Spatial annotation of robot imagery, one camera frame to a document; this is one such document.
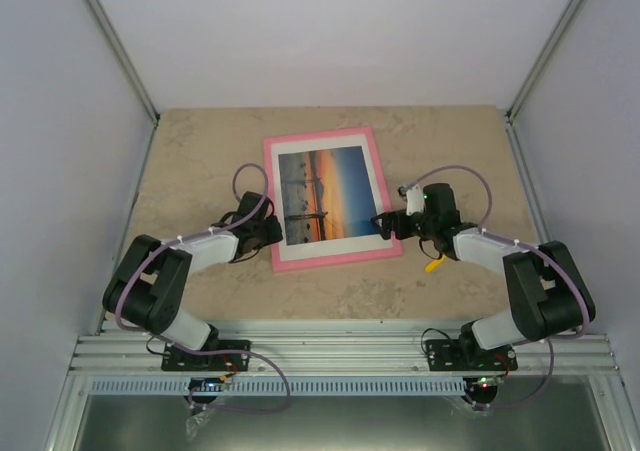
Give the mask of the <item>yellow handled screwdriver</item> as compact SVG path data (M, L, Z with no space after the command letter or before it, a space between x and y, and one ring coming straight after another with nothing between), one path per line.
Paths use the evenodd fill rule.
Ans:
M425 272L426 273L432 273L434 272L439 266L442 265L442 263L445 261L446 257L445 256L441 256L437 259L432 260L430 263L428 263L425 266Z

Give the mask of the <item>pink picture frame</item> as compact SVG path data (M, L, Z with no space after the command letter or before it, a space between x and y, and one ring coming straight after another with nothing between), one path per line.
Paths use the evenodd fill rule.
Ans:
M345 128L330 131L271 137L264 140L264 164L269 179L269 197L283 230L283 241L271 251L276 272L298 271L321 266L335 266L362 261L399 257L403 254L398 240L383 240L378 233L356 238L289 245L285 239L282 201L279 183L278 156L285 153L312 151L347 146L363 148L369 178L373 188L377 215L391 209L381 160L373 130L370 127Z

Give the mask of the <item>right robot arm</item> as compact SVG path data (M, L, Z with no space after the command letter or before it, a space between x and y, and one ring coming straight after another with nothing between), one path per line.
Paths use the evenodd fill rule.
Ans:
M383 239L429 241L440 258L479 265L505 280L508 309L461 328L459 358L467 368L485 368L500 348L583 331L595 319L593 299L564 243L510 240L463 221L446 183L414 186L400 194L407 204L404 211L371 219Z

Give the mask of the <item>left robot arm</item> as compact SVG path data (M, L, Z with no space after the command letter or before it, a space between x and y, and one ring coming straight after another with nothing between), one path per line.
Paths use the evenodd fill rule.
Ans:
M246 192L237 210L205 232L169 241L134 238L103 294L103 308L123 327L177 345L195 369L210 369L223 345L217 328L183 308L187 279L214 265L249 260L282 240L272 201Z

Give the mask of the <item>sunset photo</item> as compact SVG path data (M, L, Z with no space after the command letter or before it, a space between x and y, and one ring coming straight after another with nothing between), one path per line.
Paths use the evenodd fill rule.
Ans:
M285 239L289 245L375 235L377 215L360 146L278 156Z

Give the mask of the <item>left circuit board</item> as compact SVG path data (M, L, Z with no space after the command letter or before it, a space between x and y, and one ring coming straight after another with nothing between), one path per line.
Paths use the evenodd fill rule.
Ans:
M232 384L233 377L230 375L198 378L190 381L188 390L190 393L221 393L229 389Z

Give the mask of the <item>circuit board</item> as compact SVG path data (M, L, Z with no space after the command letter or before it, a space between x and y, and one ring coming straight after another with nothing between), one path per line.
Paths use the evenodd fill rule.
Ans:
M504 375L479 377L474 381L474 385L481 388L496 387L502 384L503 381L504 381Z
M233 377L230 375L198 378L190 381L188 390L190 393L221 393L229 389L232 384Z

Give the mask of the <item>right circuit board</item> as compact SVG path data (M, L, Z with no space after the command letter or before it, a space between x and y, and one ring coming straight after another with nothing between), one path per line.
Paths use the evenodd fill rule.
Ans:
M503 381L504 381L504 375L479 377L474 381L474 385L481 388L496 387L502 384Z

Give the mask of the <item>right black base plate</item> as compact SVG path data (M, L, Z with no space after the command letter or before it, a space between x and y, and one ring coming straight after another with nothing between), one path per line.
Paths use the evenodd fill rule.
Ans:
M491 351L464 351L457 341L428 339L421 347L431 371L506 373L519 368L515 351L509 346Z

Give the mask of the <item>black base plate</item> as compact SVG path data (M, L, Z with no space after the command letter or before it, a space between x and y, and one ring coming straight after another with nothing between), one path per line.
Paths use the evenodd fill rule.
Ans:
M491 351L464 351L457 341L428 339L421 347L431 371L506 373L519 368L515 351L509 346Z
M186 352L166 345L161 370L165 372L244 372L248 369L247 352L250 350L249 340L221 340L218 343L216 355L199 355L195 351Z

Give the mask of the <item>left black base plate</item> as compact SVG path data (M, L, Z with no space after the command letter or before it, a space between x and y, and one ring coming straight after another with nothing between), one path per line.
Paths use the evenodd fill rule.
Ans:
M195 351L186 352L166 345L161 370L165 372L244 372L248 369L247 352L250 350L249 340L221 340L218 343L216 355L199 355Z

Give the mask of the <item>aluminium rail beam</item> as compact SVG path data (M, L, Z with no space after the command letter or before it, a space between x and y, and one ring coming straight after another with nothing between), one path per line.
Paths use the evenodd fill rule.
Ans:
M439 331L456 336L456 320L226 320L216 322L224 339L251 341L252 351L273 361L286 376L405 376L429 373L421 337ZM139 332L103 323L96 335L81 336L71 358L72 375L158 375L162 345ZM609 340L589 334L516 349L519 376L613 375L619 367Z

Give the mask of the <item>right aluminium corner post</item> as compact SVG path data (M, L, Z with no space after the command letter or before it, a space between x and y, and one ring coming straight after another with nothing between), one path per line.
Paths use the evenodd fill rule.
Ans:
M569 0L560 13L551 33L536 56L536 59L527 73L522 85L518 89L511 104L504 111L505 121L513 126L524 104L541 79L555 52L568 34L573 23L579 16L587 0Z

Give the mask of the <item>aluminium corner post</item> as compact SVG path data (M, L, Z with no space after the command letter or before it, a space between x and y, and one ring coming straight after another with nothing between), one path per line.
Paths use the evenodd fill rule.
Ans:
M511 104L504 111L505 121L513 126L524 104L541 79L555 52L568 34L573 23L579 16L587 0L569 0L560 13L551 33L536 56L536 59L527 73L522 85L518 89Z
M129 54L127 53L118 32L111 22L101 0L83 0L102 34L107 46L111 50L117 64L123 71L134 94L143 107L145 113L154 126L158 125L160 114L154 106L151 97L144 86Z

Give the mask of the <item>left aluminium corner post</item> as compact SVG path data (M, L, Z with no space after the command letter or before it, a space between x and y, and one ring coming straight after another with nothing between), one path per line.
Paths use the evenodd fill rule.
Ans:
M83 0L102 34L107 46L111 50L117 64L123 71L134 94L143 107L145 113L154 126L158 125L160 114L154 106L151 97L144 86L129 54L127 53L118 32L111 22L101 0Z

